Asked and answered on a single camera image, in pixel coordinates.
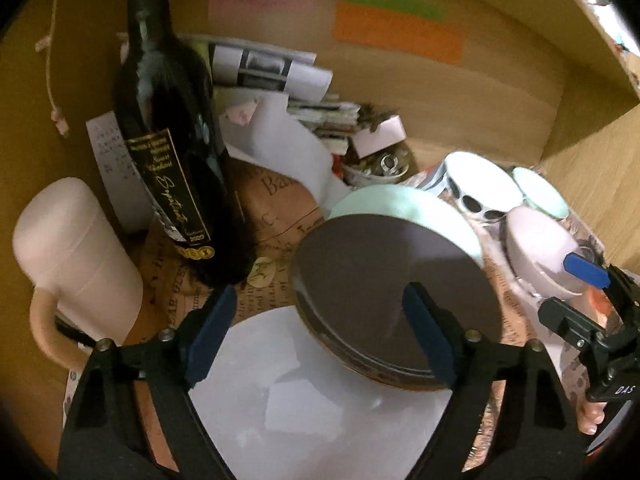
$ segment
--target wine bottle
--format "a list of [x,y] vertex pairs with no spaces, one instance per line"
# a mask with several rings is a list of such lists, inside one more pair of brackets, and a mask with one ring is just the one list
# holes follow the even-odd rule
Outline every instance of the wine bottle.
[[168,0],[127,0],[129,54],[113,106],[156,215],[196,276],[210,286],[250,271],[252,244],[229,155],[212,110],[207,67],[172,31]]

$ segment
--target blue handle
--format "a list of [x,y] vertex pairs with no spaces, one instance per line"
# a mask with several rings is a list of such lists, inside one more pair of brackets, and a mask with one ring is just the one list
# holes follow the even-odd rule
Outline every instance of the blue handle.
[[437,381],[452,386],[457,378],[453,349],[429,309],[411,285],[404,288],[402,309],[422,352],[429,361],[434,377]]
[[188,349],[186,356],[184,379],[191,388],[209,374],[222,340],[236,315],[237,302],[238,297],[235,289],[231,285],[227,285],[220,297],[216,298],[213,294],[209,296],[202,310],[198,312],[200,314],[210,309],[209,315],[204,320],[202,328]]
[[606,288],[611,282],[606,269],[584,259],[580,254],[567,254],[564,258],[564,270],[595,288]]

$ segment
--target mug handle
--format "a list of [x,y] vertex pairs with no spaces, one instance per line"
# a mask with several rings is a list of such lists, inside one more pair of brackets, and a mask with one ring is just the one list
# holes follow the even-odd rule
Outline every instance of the mug handle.
[[74,341],[58,332],[57,307],[57,295],[36,287],[29,307],[31,333],[44,355],[63,368],[81,374],[89,356]]

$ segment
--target sticker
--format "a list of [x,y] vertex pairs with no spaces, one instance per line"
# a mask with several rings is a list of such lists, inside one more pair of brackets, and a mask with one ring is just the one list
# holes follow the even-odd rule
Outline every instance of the sticker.
[[425,20],[441,22],[445,17],[443,6],[429,0],[347,0],[351,4],[379,7],[380,9],[396,10],[405,14],[414,14]]
[[225,110],[225,117],[233,124],[247,126],[251,122],[259,102],[260,99],[252,99],[241,105],[230,106]]
[[264,288],[273,281],[276,275],[276,264],[270,258],[262,256],[254,262],[246,282],[255,288]]
[[216,253],[213,247],[210,246],[194,249],[193,247],[184,248],[176,245],[175,248],[181,256],[190,260],[209,260],[210,258],[213,258],[213,255]]
[[333,36],[345,43],[400,50],[452,65],[460,63],[465,46],[464,34],[443,22],[351,3],[338,4]]

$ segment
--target mint green bowl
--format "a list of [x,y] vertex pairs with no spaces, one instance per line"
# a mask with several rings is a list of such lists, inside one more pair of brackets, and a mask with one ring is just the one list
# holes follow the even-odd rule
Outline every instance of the mint green bowl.
[[555,187],[535,171],[514,168],[511,175],[530,206],[557,220],[564,220],[569,216],[566,200]]

